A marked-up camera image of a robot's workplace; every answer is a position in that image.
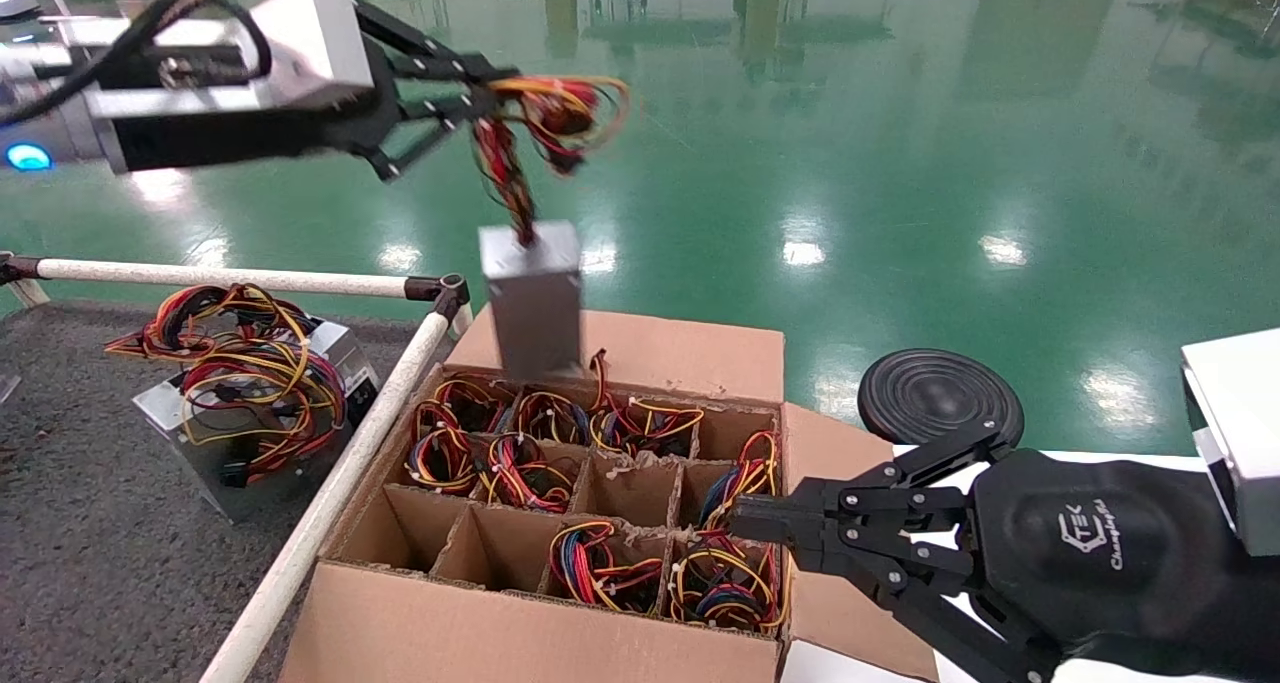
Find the metal pipe frame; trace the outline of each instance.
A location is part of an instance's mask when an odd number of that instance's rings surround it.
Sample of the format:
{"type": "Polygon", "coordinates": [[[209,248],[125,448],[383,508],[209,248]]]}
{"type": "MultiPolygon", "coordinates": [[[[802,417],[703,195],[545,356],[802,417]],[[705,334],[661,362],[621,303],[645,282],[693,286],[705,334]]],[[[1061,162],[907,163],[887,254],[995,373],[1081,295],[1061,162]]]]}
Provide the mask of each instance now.
{"type": "Polygon", "coordinates": [[[156,283],[156,285],[227,287],[237,281],[252,281],[276,292],[323,292],[339,295],[401,297],[407,301],[422,299],[422,281],[443,285],[436,304],[422,318],[401,359],[383,384],[365,420],[352,434],[342,457],[333,466],[329,477],[316,491],[315,499],[293,528],[284,547],[271,563],[259,583],[257,591],[241,613],[239,619],[214,655],[201,683],[243,683],[259,656],[270,641],[275,628],[302,582],[315,564],[325,536],[338,522],[344,506],[355,495],[360,480],[372,463],[384,437],[412,395],[422,377],[433,352],[449,331],[451,318],[456,335],[461,336],[471,326],[472,311],[466,294],[466,281],[461,276],[444,278],[393,278],[351,276],[342,272],[292,272],[291,270],[252,269],[196,269],[186,265],[106,263],[92,260],[20,258],[0,255],[0,287],[12,288],[23,306],[47,303],[49,295],[36,278],[64,279],[64,281],[127,281],[156,283]],[[440,299],[452,297],[463,301],[440,310],[440,299]]]}

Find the cardboard box flap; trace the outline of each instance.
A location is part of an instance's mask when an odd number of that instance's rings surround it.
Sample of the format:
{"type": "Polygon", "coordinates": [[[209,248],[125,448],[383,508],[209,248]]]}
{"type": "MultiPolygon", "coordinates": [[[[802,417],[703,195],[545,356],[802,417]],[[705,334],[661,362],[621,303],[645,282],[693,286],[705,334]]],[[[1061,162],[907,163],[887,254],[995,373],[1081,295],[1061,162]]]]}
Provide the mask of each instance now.
{"type": "Polygon", "coordinates": [[[616,683],[772,683],[778,654],[749,636],[321,561],[280,680],[570,682],[609,671],[616,683]]]}
{"type": "MultiPolygon", "coordinates": [[[[782,333],[759,327],[585,310],[584,372],[567,379],[591,379],[585,363],[604,349],[609,382],[616,386],[778,405],[783,396],[782,345],[782,333]]],[[[445,365],[502,370],[488,304],[445,365]]]]}
{"type": "MultiPolygon", "coordinates": [[[[782,428],[787,492],[806,475],[851,478],[893,458],[893,448],[881,437],[800,405],[782,405],[782,428]]],[[[796,573],[791,637],[910,678],[938,680],[933,648],[842,578],[796,573]]]]}

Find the white table surface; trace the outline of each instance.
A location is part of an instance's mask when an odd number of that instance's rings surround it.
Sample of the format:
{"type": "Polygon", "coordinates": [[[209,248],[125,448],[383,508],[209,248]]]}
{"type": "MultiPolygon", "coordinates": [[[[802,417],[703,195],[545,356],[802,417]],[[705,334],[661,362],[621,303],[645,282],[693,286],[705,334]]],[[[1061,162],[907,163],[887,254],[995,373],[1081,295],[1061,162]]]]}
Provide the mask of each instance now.
{"type": "MultiPolygon", "coordinates": [[[[909,446],[895,446],[893,451],[895,455],[901,455],[902,451],[908,450],[910,450],[909,446]]],[[[1117,455],[1096,454],[1096,451],[1046,451],[1046,455],[1057,460],[1074,460],[1074,463],[1138,460],[1149,466],[1161,466],[1161,468],[1204,469],[1202,459],[1170,455],[1117,455]]],[[[969,466],[969,468],[961,469],[961,472],[941,481],[937,486],[957,487],[968,491],[973,480],[983,469],[987,469],[987,464],[969,466]]],[[[956,547],[954,533],[924,533],[913,536],[913,540],[956,547]]],[[[969,615],[973,615],[968,596],[952,599],[952,602],[969,613],[969,615]]],[[[975,683],[972,677],[942,655],[934,652],[934,656],[937,657],[938,679],[941,679],[941,683],[975,683]]],[[[1053,683],[1167,683],[1169,680],[1175,679],[1135,673],[1119,665],[1092,660],[1070,660],[1061,665],[1053,674],[1053,683]]],[[[1190,675],[1178,678],[1176,680],[1179,683],[1211,683],[1219,679],[1206,675],[1190,675]]],[[[782,669],[782,683],[911,683],[911,679],[805,643],[804,641],[795,641],[791,643],[786,665],[782,669]]]]}

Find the gray carpet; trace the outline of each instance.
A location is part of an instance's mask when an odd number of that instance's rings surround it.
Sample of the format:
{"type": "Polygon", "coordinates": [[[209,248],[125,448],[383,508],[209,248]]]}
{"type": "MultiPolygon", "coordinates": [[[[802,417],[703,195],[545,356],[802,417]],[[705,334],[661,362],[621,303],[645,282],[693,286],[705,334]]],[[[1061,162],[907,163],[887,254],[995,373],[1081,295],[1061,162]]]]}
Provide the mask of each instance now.
{"type": "MultiPolygon", "coordinates": [[[[0,680],[196,680],[306,509],[232,527],[197,495],[129,402],[173,365],[102,354],[151,313],[70,301],[0,320],[0,373],[22,376],[0,404],[0,680]]],[[[416,327],[342,322],[384,377],[416,327]]]]}

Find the blue indicator light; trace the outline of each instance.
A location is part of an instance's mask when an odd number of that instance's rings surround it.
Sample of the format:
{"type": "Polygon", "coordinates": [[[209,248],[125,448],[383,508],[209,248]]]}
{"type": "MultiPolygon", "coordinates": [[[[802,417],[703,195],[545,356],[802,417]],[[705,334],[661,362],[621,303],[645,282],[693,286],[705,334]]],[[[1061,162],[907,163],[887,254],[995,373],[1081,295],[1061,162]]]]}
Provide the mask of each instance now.
{"type": "Polygon", "coordinates": [[[49,151],[37,145],[13,145],[4,151],[4,159],[18,171],[49,171],[54,168],[54,159],[49,151]]]}

